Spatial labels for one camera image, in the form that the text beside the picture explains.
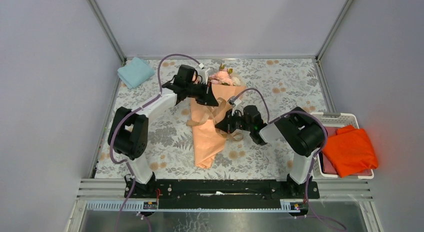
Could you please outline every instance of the white wall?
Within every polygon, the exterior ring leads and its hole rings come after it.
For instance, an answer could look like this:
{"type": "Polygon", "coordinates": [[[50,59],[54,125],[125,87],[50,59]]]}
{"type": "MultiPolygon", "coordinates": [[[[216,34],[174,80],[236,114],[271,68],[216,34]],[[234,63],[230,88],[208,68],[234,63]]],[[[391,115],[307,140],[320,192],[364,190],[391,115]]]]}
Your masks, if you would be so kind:
{"type": "Polygon", "coordinates": [[[97,0],[126,56],[315,55],[346,0],[97,0]]]}
{"type": "Polygon", "coordinates": [[[119,65],[86,0],[0,0],[0,231],[63,231],[119,65]]]}
{"type": "Polygon", "coordinates": [[[322,60],[338,112],[378,155],[370,182],[386,232],[422,230],[424,0],[356,0],[322,60]]]}

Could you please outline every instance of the white basket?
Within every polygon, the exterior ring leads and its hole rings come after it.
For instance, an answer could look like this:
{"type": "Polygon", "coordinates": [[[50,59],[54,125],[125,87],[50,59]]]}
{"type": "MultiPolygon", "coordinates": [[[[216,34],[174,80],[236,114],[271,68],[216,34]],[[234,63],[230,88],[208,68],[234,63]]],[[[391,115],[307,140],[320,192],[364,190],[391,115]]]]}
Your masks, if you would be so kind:
{"type": "MultiPolygon", "coordinates": [[[[356,129],[359,129],[358,121],[355,115],[351,113],[327,113],[327,112],[312,112],[310,113],[316,117],[325,127],[345,127],[352,125],[356,129]]],[[[316,157],[316,161],[313,164],[313,175],[315,179],[341,179],[337,174],[323,173],[321,169],[320,157],[316,157]]],[[[371,175],[349,175],[343,179],[348,180],[370,180],[374,178],[374,171],[371,169],[371,175]]]]}

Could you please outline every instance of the floral pattern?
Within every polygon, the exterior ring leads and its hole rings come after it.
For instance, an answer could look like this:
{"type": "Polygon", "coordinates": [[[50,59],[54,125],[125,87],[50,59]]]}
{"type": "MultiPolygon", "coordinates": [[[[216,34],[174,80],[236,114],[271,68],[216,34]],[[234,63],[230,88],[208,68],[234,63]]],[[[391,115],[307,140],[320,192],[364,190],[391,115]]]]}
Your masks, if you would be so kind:
{"type": "MultiPolygon", "coordinates": [[[[155,70],[159,60],[148,60],[155,70]]],[[[257,88],[269,107],[270,119],[299,106],[307,112],[326,110],[321,87],[311,59],[202,59],[206,67],[233,68],[247,87],[257,88]]],[[[180,65],[195,66],[191,60],[167,60],[160,68],[162,82],[171,80],[180,65]]],[[[121,83],[113,111],[119,107],[138,108],[159,93],[158,78],[152,76],[135,89],[121,83]]],[[[267,113],[261,98],[249,91],[242,105],[256,105],[264,120],[267,113]]],[[[216,155],[212,167],[194,165],[189,99],[159,114],[149,126],[145,150],[150,168],[158,179],[285,179],[293,166],[293,150],[283,138],[264,146],[256,145],[243,131],[242,141],[227,140],[225,149],[216,155]]],[[[109,123],[106,136],[110,132],[109,123]]],[[[95,178],[122,178],[129,171],[125,164],[113,164],[106,139],[100,148],[95,178]]]]}

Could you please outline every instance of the light blue cloth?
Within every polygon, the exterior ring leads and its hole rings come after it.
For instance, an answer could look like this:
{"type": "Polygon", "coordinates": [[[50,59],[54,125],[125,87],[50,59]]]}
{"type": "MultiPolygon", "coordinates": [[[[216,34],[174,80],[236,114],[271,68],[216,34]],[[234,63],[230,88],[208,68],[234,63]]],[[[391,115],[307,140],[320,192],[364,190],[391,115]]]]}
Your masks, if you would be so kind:
{"type": "Polygon", "coordinates": [[[134,57],[129,64],[118,69],[119,78],[129,89],[141,85],[154,74],[155,71],[150,68],[149,64],[137,57],[134,57]]]}

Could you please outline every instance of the pink flower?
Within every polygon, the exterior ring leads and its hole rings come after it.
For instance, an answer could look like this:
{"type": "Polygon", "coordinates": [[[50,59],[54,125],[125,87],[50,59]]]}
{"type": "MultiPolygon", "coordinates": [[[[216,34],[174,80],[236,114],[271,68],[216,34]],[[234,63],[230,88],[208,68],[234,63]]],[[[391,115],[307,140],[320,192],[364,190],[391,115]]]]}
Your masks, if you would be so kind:
{"type": "Polygon", "coordinates": [[[233,81],[229,77],[220,79],[219,82],[221,82],[221,84],[224,84],[224,83],[229,84],[230,86],[233,85],[233,81]]]}
{"type": "Polygon", "coordinates": [[[212,76],[216,80],[222,80],[222,79],[225,79],[225,78],[229,78],[230,77],[230,75],[228,74],[228,72],[225,72],[225,71],[216,72],[212,76]]]}

